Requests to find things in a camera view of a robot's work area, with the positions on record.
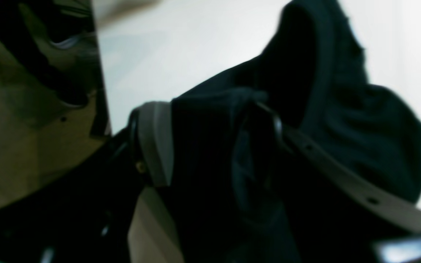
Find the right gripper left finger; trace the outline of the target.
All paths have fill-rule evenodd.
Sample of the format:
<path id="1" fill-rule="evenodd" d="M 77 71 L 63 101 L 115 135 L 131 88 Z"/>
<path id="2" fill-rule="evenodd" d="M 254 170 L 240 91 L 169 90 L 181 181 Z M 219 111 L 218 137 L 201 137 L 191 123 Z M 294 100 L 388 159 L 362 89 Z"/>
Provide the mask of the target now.
<path id="1" fill-rule="evenodd" d="M 183 263 L 159 188 L 174 168 L 171 105 L 137 107 L 128 126 L 52 183 L 56 213 L 42 263 Z"/>

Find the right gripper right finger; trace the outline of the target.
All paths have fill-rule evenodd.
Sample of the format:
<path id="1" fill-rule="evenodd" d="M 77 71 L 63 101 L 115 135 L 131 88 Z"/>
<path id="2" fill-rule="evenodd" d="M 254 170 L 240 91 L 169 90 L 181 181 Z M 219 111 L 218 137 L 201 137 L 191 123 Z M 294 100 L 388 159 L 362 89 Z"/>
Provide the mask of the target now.
<path id="1" fill-rule="evenodd" d="M 378 263 L 421 263 L 420 209 L 342 166 L 307 135 L 283 125 L 278 114 L 267 105 L 256 103 L 256 108 L 266 114 L 271 122 L 274 143 L 279 149 L 307 161 L 361 208 L 410 233 L 406 237 L 372 243 Z"/>

